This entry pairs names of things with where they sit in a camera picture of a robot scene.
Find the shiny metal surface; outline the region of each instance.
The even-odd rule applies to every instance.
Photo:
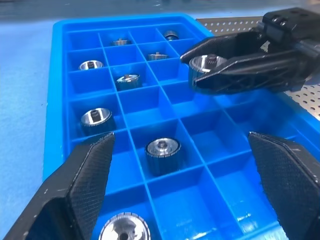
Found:
[[[103,66],[104,64],[98,60],[90,60],[81,63],[79,66],[79,70],[98,69],[102,68]]]
[[[169,156],[179,149],[179,143],[173,138],[163,137],[150,142],[146,149],[153,156]]]
[[[161,59],[167,59],[168,55],[166,54],[160,54],[160,52],[148,54],[148,60],[149,61],[154,61],[154,60],[161,60]]]
[[[172,40],[178,40],[179,36],[175,31],[169,30],[166,31],[163,36],[165,37],[165,39],[167,39],[168,41],[172,41]]]
[[[226,62],[227,59],[215,54],[202,55],[194,57],[189,62],[189,82],[200,77],[204,73],[210,72],[212,69]]]
[[[129,90],[142,87],[142,81],[139,74],[125,74],[115,81],[116,88],[121,90]]]
[[[84,126],[96,126],[110,119],[112,113],[106,108],[95,108],[87,111],[81,117],[81,124]]]
[[[99,240],[151,240],[145,220],[135,213],[113,216],[101,230]]]
[[[128,44],[131,44],[131,41],[128,39],[122,39],[122,38],[119,38],[118,40],[111,42],[111,45],[113,45],[113,46],[123,46],[123,45],[128,45]]]

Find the tray compartment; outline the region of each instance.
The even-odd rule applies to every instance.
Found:
[[[128,127],[149,125],[175,117],[172,106],[158,86],[119,93]]]
[[[250,149],[245,135],[221,110],[185,117],[182,122],[206,162]]]
[[[159,32],[162,34],[162,36],[167,31],[174,31],[177,33],[179,40],[180,39],[192,39],[195,37],[195,35],[183,24],[168,24],[168,25],[162,25],[158,26],[157,28]]]
[[[232,107],[237,104],[254,102],[264,97],[265,90],[245,91],[231,95],[219,95],[215,100],[223,108]]]
[[[226,109],[226,112],[246,136],[250,131],[283,138],[297,134],[290,123],[259,101],[235,105]]]
[[[68,34],[68,50],[83,50],[101,48],[97,31],[74,32]]]
[[[134,45],[104,48],[110,66],[144,62],[144,58]]]
[[[150,61],[148,64],[160,85],[188,81],[188,66],[179,59]]]
[[[202,165],[200,156],[195,150],[193,143],[190,141],[188,133],[178,120],[171,120],[135,128],[131,130],[131,135],[144,176],[147,180],[154,179],[155,176],[153,176],[149,170],[145,147],[149,142],[157,138],[174,138],[181,143],[181,151],[184,151],[184,159],[182,159],[182,166],[180,170]]]
[[[277,222],[251,152],[210,164],[209,169],[244,234]]]
[[[70,96],[92,96],[115,92],[109,68],[70,72],[67,88]]]
[[[107,60],[102,48],[87,49],[79,51],[70,51],[67,54],[67,68],[69,71],[79,71],[79,66],[86,61],[97,60],[103,63],[103,67],[107,67]],[[88,69],[82,71],[95,71],[95,69]]]
[[[111,194],[108,194],[107,189],[107,195],[104,197],[104,202],[93,229],[91,239],[97,240],[105,223],[110,218],[120,213],[138,214],[146,221],[150,229],[152,240],[162,240],[144,185],[135,186]]]
[[[125,74],[139,74],[143,87],[158,85],[154,74],[146,63],[112,66],[110,70],[114,82],[116,82],[118,78],[123,77]]]
[[[68,127],[69,137],[71,140],[85,137],[81,126],[81,117],[89,110],[96,108],[106,108],[112,112],[116,124],[116,130],[126,127],[120,110],[120,105],[115,94],[81,98],[73,100],[69,104]]]
[[[109,29],[105,31],[100,31],[99,35],[100,35],[102,45],[104,47],[114,46],[112,42],[117,41],[118,39],[129,40],[131,42],[130,44],[135,43],[133,37],[131,36],[129,31],[126,29]]]
[[[162,88],[169,98],[174,112],[179,117],[187,117],[219,108],[213,96],[194,92],[187,82],[164,85]]]
[[[130,34],[137,44],[166,41],[155,27],[134,27],[130,29]]]
[[[167,42],[139,44],[138,47],[141,50],[146,61],[150,61],[148,58],[149,54],[155,54],[156,52],[159,52],[160,54],[168,55],[166,59],[179,57],[176,51]]]
[[[197,38],[191,38],[191,39],[169,41],[169,44],[174,48],[174,50],[179,55],[182,55],[198,42],[200,42],[200,40],[198,40]]]
[[[237,222],[205,168],[171,175],[148,187],[165,239],[241,237]]]

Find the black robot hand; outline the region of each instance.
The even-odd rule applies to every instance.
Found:
[[[300,8],[268,12],[256,28],[206,38],[180,61],[189,65],[189,85],[203,94],[300,90],[319,70],[319,23],[320,15]]]
[[[290,240],[320,239],[320,163],[300,144],[251,132],[261,185]]]
[[[77,145],[4,240],[89,240],[105,196],[114,142],[114,133],[108,133]]]

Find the blue fabric mat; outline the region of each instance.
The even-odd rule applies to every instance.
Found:
[[[53,23],[0,27],[0,239],[42,183]]]

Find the blue plastic tray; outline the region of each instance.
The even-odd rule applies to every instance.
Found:
[[[179,40],[163,33],[174,30]],[[152,240],[285,238],[260,186],[247,137],[268,133],[302,143],[320,158],[319,122],[284,94],[257,90],[207,96],[188,87],[179,57],[211,36],[184,14],[65,20],[53,29],[43,178],[88,138],[80,117],[108,108],[117,125],[105,201],[92,239],[120,212],[143,217]],[[131,45],[110,46],[118,38]],[[169,59],[147,61],[159,50]],[[103,68],[79,71],[99,60]],[[143,87],[117,91],[115,79],[139,73]],[[145,145],[175,137],[187,151],[183,167],[154,177]]]

